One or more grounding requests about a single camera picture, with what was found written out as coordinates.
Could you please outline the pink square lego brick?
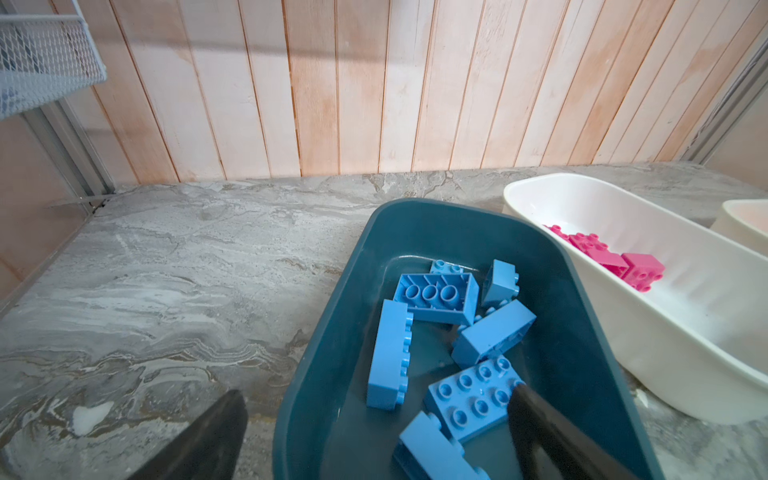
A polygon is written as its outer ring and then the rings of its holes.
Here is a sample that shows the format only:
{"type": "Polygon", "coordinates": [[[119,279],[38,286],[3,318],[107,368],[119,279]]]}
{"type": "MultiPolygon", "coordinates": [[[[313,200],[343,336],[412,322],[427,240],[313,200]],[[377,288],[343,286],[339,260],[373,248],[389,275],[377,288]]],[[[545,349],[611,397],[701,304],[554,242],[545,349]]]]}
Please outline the pink square lego brick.
{"type": "Polygon", "coordinates": [[[550,231],[552,231],[552,232],[553,232],[555,235],[557,235],[559,238],[561,238],[561,239],[563,239],[563,240],[565,240],[565,241],[568,241],[568,240],[570,239],[569,235],[568,235],[568,234],[565,234],[565,233],[562,231],[562,228],[561,228],[559,225],[551,225],[551,226],[548,226],[548,229],[549,229],[550,231]]]}

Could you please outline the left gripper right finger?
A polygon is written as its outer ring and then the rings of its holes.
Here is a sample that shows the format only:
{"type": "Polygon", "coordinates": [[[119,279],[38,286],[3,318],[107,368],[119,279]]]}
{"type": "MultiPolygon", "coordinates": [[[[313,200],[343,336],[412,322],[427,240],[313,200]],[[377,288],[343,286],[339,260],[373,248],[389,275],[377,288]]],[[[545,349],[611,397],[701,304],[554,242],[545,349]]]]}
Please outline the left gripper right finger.
{"type": "Polygon", "coordinates": [[[636,477],[524,383],[515,385],[507,414],[525,479],[636,477]]]}

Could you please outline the long light blue lego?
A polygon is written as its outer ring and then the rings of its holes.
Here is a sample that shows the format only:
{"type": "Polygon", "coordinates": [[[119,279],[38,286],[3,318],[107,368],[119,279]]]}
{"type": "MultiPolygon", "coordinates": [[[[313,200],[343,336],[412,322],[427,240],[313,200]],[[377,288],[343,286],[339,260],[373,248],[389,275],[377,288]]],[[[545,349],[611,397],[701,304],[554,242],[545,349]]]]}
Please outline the long light blue lego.
{"type": "Polygon", "coordinates": [[[392,411],[404,403],[413,321],[405,303],[383,301],[368,378],[368,407],[392,411]]]}

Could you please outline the light blue lego brick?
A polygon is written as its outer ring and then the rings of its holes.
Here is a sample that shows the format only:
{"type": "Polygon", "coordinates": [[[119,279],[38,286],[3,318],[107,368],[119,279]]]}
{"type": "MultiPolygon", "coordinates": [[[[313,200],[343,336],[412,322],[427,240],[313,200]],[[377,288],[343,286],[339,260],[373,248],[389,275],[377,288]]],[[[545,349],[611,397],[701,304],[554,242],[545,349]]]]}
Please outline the light blue lego brick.
{"type": "Polygon", "coordinates": [[[471,326],[460,326],[452,343],[451,357],[462,369],[489,357],[504,354],[517,345],[536,320],[519,300],[503,300],[477,315],[471,326]]]}

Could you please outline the small blue lego brick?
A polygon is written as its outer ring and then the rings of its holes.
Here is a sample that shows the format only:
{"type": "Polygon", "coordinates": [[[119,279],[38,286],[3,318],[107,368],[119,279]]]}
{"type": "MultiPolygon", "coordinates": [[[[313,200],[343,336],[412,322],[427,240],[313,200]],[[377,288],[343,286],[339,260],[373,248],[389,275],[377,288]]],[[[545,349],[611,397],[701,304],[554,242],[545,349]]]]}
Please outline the small blue lego brick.
{"type": "Polygon", "coordinates": [[[520,293],[519,274],[516,267],[502,260],[495,259],[486,274],[480,306],[498,307],[504,300],[514,300],[520,293]]]}

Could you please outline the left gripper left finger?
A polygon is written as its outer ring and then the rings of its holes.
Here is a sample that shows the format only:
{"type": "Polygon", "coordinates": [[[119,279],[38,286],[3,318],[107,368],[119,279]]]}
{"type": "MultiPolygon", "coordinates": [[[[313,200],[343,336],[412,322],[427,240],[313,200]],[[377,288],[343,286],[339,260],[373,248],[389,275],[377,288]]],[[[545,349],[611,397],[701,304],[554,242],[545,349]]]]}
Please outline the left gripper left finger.
{"type": "Polygon", "coordinates": [[[242,392],[230,390],[131,477],[231,479],[247,425],[242,392]]]}

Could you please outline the blue lego double brick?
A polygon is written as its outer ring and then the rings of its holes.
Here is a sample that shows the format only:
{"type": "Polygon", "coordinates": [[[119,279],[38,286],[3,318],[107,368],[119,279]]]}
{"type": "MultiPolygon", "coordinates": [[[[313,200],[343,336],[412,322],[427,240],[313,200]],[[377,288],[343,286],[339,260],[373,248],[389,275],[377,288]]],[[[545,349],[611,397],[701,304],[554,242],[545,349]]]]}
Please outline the blue lego double brick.
{"type": "Polygon", "coordinates": [[[464,443],[507,419],[520,384],[511,362],[500,355],[431,384],[424,405],[440,419],[444,434],[464,443]]]}

